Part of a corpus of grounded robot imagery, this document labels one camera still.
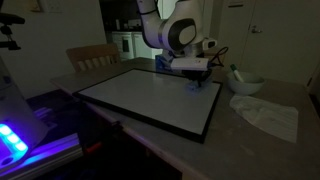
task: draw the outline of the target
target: white towel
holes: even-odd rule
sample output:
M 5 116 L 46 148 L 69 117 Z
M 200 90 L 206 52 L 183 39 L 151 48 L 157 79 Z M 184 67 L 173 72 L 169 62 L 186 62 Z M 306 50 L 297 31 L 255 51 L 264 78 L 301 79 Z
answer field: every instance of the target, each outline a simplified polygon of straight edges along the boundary
M 255 127 L 280 139 L 296 143 L 298 129 L 296 108 L 239 95 L 233 96 L 230 107 Z

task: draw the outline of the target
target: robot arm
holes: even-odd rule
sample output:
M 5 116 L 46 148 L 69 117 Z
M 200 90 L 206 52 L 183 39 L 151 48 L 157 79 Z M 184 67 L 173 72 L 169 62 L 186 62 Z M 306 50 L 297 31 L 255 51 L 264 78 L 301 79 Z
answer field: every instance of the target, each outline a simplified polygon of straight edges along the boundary
M 169 19 L 162 20 L 157 1 L 137 0 L 143 25 L 143 36 L 148 46 L 169 51 L 184 51 L 195 57 L 202 53 L 202 15 L 198 0 L 180 0 Z

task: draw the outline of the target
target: table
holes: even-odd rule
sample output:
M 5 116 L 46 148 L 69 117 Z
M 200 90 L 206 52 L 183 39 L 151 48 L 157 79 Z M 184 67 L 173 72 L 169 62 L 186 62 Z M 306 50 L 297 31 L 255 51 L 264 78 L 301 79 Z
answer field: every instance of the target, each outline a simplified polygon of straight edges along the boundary
M 155 70 L 154 61 L 136 58 L 121 64 L 74 73 L 51 80 L 69 93 L 86 88 L 132 68 Z M 226 82 L 225 72 L 213 80 Z M 319 118 L 302 85 L 266 80 L 254 97 L 296 107 L 299 111 L 297 143 L 289 143 L 252 126 L 232 108 L 233 93 L 224 84 L 204 144 L 144 124 L 108 109 L 88 106 L 157 156 L 183 173 L 183 179 L 319 179 Z

